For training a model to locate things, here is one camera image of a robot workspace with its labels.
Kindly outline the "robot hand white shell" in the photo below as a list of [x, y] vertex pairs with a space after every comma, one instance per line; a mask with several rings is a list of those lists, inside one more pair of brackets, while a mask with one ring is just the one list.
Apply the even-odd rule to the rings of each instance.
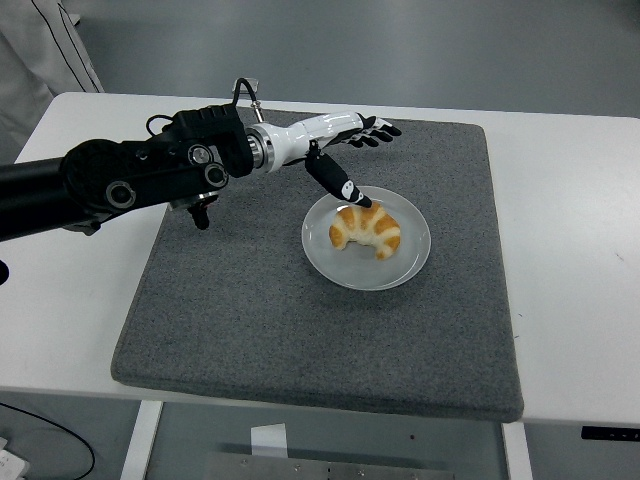
[[372, 201], [323, 150], [337, 144], [375, 148], [401, 131], [388, 121], [356, 112], [340, 112], [298, 121], [288, 127], [266, 127], [266, 164], [270, 172], [303, 162], [307, 173], [339, 200], [369, 208]]

